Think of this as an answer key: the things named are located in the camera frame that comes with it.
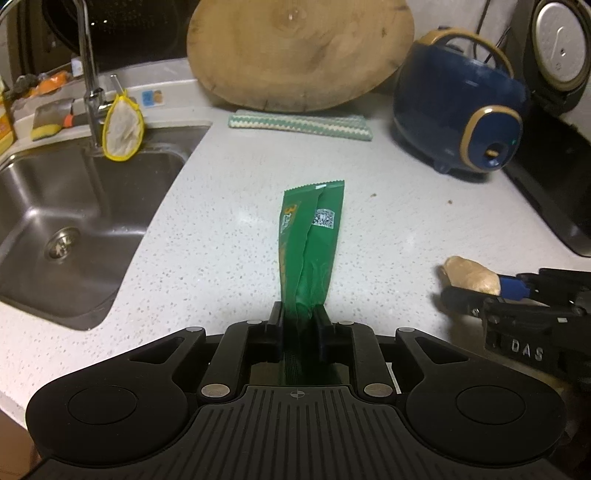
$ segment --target rice cooker handle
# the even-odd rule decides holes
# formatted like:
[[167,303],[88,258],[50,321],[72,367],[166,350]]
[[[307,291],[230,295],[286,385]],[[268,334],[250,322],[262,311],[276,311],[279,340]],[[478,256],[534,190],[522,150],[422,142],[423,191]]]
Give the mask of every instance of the rice cooker handle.
[[440,30],[431,30],[424,37],[421,37],[418,42],[424,45],[445,45],[454,38],[466,38],[479,44],[481,47],[487,49],[495,59],[496,67],[504,67],[509,77],[513,78],[513,67],[506,55],[495,45],[487,39],[482,38],[475,33],[464,28],[444,28]]

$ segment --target striped towel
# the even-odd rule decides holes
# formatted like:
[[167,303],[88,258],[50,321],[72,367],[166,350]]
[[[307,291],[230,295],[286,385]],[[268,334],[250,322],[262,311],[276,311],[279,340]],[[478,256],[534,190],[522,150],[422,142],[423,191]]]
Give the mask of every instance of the striped towel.
[[230,115],[228,126],[230,128],[286,130],[366,141],[370,141],[374,137],[365,118],[361,115],[301,116],[238,110]]

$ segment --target countertop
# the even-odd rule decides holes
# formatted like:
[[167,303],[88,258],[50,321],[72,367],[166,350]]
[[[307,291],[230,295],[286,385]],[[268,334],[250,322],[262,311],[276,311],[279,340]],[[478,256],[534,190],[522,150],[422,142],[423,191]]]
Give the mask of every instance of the countertop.
[[[211,127],[154,216],[107,318],[78,332],[0,304],[0,408],[23,426],[30,397],[61,375],[187,326],[221,333],[233,322],[266,319],[280,299],[278,220],[292,187],[345,180],[326,309],[333,321],[364,322],[376,333],[410,325],[481,348],[477,319],[453,321],[436,307],[437,267],[451,255],[504,274],[591,270],[503,173],[472,183],[397,146],[386,96],[344,107],[369,119],[374,140],[363,142],[230,129],[231,110],[212,104],[195,81],[160,88],[167,101],[144,112],[149,127]],[[78,127],[54,140],[87,134]]]

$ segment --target metal rivet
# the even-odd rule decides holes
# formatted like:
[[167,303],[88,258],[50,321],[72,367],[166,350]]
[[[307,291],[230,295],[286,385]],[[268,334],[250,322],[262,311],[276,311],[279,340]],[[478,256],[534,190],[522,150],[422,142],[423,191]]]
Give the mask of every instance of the metal rivet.
[[201,389],[201,395],[209,398],[222,398],[230,393],[230,388],[223,383],[210,383]]
[[386,385],[385,383],[370,383],[366,385],[363,391],[370,397],[384,398],[392,395],[394,390],[390,385]]

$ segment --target stainless steel sink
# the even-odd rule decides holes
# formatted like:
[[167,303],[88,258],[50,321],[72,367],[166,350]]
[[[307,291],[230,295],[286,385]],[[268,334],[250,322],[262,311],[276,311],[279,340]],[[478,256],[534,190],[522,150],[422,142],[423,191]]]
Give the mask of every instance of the stainless steel sink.
[[147,131],[127,162],[87,138],[0,167],[0,300],[76,330],[109,313],[156,210],[207,127]]

